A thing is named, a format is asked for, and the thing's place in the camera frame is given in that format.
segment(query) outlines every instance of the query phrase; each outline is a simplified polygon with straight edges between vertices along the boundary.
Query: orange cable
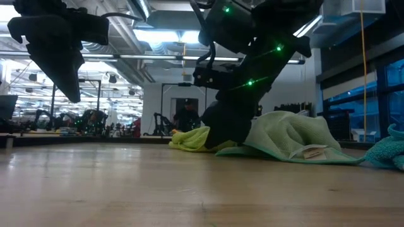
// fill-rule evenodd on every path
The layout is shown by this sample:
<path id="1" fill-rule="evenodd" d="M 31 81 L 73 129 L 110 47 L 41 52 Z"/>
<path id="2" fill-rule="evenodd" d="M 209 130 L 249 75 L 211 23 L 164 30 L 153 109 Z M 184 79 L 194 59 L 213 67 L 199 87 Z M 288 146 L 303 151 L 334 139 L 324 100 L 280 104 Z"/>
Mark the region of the orange cable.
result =
<path id="1" fill-rule="evenodd" d="M 365 27 L 364 27 L 364 0 L 360 0 L 360 26 L 362 31 L 362 52 L 364 57 L 364 142 L 366 142 L 366 86 L 367 86 L 367 65 L 366 65 L 366 49 L 365 49 Z"/>

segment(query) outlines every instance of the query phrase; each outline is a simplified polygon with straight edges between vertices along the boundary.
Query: ceiling duct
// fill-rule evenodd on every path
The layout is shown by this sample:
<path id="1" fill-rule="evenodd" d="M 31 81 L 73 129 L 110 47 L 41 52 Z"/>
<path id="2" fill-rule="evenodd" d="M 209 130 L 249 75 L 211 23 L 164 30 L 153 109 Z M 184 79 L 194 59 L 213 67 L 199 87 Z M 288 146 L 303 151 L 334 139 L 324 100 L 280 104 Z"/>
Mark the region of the ceiling duct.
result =
<path id="1" fill-rule="evenodd" d="M 323 19 L 313 30 L 312 46 L 331 47 L 338 45 L 360 32 L 361 1 L 364 3 L 362 12 L 365 27 L 386 13 L 386 0 L 324 1 L 320 9 Z"/>

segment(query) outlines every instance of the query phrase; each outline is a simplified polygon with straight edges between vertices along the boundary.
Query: teal towel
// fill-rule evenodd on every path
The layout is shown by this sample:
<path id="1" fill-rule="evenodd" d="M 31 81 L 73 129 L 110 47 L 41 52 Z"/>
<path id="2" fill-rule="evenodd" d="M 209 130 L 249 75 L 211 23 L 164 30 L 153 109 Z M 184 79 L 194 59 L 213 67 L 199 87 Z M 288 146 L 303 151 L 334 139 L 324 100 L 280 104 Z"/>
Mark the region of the teal towel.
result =
<path id="1" fill-rule="evenodd" d="M 365 160 L 379 168 L 398 168 L 404 170 L 404 132 L 394 130 L 395 124 L 388 128 L 390 137 L 376 143 L 365 155 Z"/>

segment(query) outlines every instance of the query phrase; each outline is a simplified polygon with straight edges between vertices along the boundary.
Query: red object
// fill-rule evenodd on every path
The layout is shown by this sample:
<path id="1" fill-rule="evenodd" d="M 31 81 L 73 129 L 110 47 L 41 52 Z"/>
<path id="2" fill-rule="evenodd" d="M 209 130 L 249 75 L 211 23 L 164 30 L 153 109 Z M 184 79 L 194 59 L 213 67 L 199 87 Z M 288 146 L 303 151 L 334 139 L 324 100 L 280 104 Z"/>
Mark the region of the red object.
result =
<path id="1" fill-rule="evenodd" d="M 141 118 L 138 118 L 133 122 L 134 129 L 133 129 L 133 137 L 140 138 L 140 122 Z"/>

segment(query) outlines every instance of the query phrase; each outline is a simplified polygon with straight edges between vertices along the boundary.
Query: yellow-green towel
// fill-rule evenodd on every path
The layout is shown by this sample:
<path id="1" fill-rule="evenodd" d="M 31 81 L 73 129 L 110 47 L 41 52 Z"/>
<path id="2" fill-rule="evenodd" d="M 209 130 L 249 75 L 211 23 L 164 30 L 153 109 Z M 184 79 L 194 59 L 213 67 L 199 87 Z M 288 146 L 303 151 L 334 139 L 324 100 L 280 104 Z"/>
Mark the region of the yellow-green towel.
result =
<path id="1" fill-rule="evenodd" d="M 215 148 L 206 149 L 203 145 L 208 137 L 209 130 L 210 128 L 208 126 L 204 126 L 190 132 L 177 132 L 172 136 L 172 141 L 169 143 L 169 146 L 183 151 L 217 152 L 223 148 L 237 145 L 235 142 L 227 141 Z"/>

